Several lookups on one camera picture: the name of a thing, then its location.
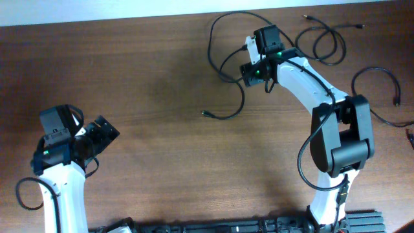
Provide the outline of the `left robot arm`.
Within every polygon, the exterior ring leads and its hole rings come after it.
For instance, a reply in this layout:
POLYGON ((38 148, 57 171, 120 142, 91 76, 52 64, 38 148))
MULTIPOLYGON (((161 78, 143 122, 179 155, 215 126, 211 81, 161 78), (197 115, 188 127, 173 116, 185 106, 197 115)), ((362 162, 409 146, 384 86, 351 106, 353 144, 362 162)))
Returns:
POLYGON ((120 133, 102 116, 85 124, 83 112, 69 104, 46 109, 39 117, 45 134, 32 169, 42 191, 45 230, 87 232, 86 168, 120 133))

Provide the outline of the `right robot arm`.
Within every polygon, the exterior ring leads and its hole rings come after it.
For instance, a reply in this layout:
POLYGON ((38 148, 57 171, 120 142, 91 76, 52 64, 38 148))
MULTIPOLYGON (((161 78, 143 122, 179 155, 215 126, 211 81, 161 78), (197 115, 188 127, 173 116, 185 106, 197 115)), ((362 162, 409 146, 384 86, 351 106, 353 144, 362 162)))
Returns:
POLYGON ((311 66, 296 47, 286 49, 275 25, 254 31, 245 39, 250 62, 240 67, 245 85, 279 84, 311 114, 304 142, 319 171, 308 207, 315 232, 334 232, 345 225, 345 202, 350 187, 375 152, 369 103, 335 88, 311 66))

